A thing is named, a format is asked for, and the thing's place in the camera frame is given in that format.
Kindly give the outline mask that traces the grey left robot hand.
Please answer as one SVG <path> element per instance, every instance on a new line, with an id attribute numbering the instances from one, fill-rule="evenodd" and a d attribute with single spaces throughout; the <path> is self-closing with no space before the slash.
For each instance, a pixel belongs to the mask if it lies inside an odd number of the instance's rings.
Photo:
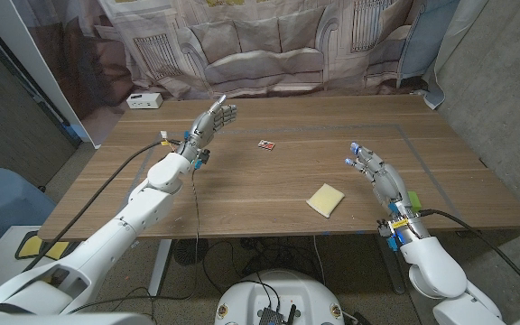
<path id="1" fill-rule="evenodd" d="M 186 140 L 181 143 L 176 153 L 190 162 L 194 161 L 200 151 L 212 141 L 217 131 L 236 120 L 237 106 L 226 105 L 226 98 L 222 95 L 194 120 Z"/>

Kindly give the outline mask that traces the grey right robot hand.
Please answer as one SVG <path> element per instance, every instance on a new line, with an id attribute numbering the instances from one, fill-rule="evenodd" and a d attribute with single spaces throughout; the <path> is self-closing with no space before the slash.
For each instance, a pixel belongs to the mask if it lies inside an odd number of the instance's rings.
<path id="1" fill-rule="evenodd" d="M 391 218 L 412 218 L 413 205 L 399 172 L 389 163 L 357 143 L 350 145 L 354 159 L 345 163 L 361 172 L 370 181 L 373 192 Z"/>

